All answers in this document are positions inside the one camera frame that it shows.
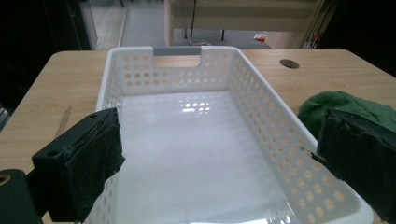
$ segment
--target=basket bottom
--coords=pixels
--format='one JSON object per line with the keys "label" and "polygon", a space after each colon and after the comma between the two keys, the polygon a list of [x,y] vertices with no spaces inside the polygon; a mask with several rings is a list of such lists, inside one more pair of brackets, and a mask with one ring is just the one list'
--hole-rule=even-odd
{"label": "basket bottom", "polygon": [[117,223],[297,223],[227,91],[125,97],[120,123]]}

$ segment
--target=gray floor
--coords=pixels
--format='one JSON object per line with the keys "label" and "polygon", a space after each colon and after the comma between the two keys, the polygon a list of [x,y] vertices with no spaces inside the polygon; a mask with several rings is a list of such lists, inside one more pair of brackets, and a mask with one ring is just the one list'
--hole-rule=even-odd
{"label": "gray floor", "polygon": [[[111,49],[117,46],[164,46],[163,0],[91,0],[92,15],[98,35],[97,49]],[[175,45],[186,46],[184,30],[175,29]],[[262,31],[225,31],[221,41],[220,30],[193,30],[194,45],[234,46],[240,49],[268,49],[268,46],[254,40]]]}

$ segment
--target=table top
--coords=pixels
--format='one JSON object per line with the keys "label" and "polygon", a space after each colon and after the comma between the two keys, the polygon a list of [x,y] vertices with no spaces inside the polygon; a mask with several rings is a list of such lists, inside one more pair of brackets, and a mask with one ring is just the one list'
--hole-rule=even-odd
{"label": "table top", "polygon": [[[343,49],[246,49],[294,113],[321,91],[346,91],[396,108],[396,78]],[[54,54],[0,132],[0,170],[33,169],[31,157],[95,110],[106,51]],[[300,65],[280,64],[288,59]]]}

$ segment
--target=green cloth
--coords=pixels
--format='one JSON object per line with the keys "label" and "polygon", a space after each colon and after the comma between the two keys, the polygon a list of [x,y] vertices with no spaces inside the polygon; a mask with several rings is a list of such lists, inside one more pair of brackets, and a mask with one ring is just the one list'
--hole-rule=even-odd
{"label": "green cloth", "polygon": [[396,133],[396,111],[392,107],[364,100],[343,91],[324,91],[307,99],[300,106],[297,116],[317,139],[327,109],[362,116]]}

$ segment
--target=white plastic basket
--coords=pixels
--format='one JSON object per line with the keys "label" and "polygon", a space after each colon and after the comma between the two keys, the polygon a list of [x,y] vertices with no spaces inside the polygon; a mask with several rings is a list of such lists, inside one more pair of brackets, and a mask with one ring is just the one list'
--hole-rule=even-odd
{"label": "white plastic basket", "polygon": [[[175,54],[200,63],[156,66]],[[239,49],[112,49],[96,110],[114,106],[126,161],[86,223],[373,222]]]}

